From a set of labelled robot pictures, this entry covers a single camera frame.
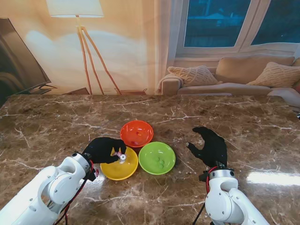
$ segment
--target lamp shade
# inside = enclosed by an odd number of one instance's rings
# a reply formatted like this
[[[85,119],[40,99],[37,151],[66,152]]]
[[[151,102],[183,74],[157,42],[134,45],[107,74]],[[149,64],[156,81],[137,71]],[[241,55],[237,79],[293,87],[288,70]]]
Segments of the lamp shade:
[[[99,0],[47,0],[53,17],[104,17]]]

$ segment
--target green bowl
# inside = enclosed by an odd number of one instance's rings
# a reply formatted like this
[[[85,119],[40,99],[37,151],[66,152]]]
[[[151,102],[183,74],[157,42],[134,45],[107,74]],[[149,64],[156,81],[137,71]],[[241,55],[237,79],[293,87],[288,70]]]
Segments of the green bowl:
[[[151,142],[139,153],[139,162],[144,171],[153,175],[169,172],[175,165],[176,157],[171,147],[162,142]]]

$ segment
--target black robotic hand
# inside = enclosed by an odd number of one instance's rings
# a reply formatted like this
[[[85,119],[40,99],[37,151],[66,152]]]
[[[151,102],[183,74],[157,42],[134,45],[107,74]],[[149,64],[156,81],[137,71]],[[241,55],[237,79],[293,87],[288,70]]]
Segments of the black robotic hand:
[[[202,150],[197,149],[192,143],[187,143],[187,147],[193,155],[201,159],[209,167],[216,166],[216,161],[227,166],[227,146],[224,138],[206,127],[195,127],[193,131],[201,134],[205,141]]]
[[[115,151],[121,149],[122,154],[125,154],[126,145],[122,140],[110,137],[98,137],[89,143],[83,154],[89,154],[90,160],[93,163],[113,163],[119,159],[118,156],[111,156],[113,148]]]

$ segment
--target brown marble table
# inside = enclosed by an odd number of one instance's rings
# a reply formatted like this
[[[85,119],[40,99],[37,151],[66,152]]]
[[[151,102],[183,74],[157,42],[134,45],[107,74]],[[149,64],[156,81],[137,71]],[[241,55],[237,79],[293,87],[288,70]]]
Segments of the brown marble table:
[[[300,224],[300,122],[279,97],[11,97],[0,110],[0,209],[40,169],[95,137],[118,138],[136,119],[174,149],[175,167],[154,176],[139,166],[123,181],[100,175],[72,203],[70,224],[190,225],[206,196],[198,181],[206,166],[185,144],[203,146],[195,126],[225,139],[240,190],[271,225]],[[209,222],[204,211],[197,224]]]

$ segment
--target floor lamp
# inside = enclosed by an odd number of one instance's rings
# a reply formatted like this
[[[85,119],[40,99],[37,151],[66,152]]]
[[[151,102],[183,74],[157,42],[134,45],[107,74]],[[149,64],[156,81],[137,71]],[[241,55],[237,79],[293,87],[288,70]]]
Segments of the floor lamp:
[[[116,91],[121,95],[120,89],[118,88],[113,77],[107,70],[107,67],[104,63],[104,60],[103,60],[99,50],[97,49],[92,38],[89,36],[86,28],[81,25],[80,19],[79,19],[80,17],[104,17],[99,0],[47,0],[47,5],[48,5],[48,10],[49,10],[50,16],[52,16],[52,17],[74,17],[77,20],[77,23],[78,23],[77,34],[78,34],[81,49],[82,49],[84,70],[85,70],[90,94],[92,95],[93,93],[92,93],[92,89],[90,86],[90,78],[89,78],[89,73],[88,73],[88,68],[87,68],[87,60],[86,60],[84,46],[89,55],[90,64],[92,66],[93,73],[95,75],[95,78],[97,80],[97,83],[101,90],[102,95],[104,95],[104,92],[103,92],[102,86],[100,84],[98,75],[96,73],[93,58],[90,53],[90,49],[89,49],[89,46],[88,46],[88,43],[87,43],[87,40],[86,40],[84,34],[86,35],[86,37],[88,38],[88,40],[90,41],[92,46],[94,47],[98,57],[100,58],[102,65],[104,67],[104,70],[107,73],[107,75],[109,76],[109,78],[111,79],[112,83],[114,84]]]

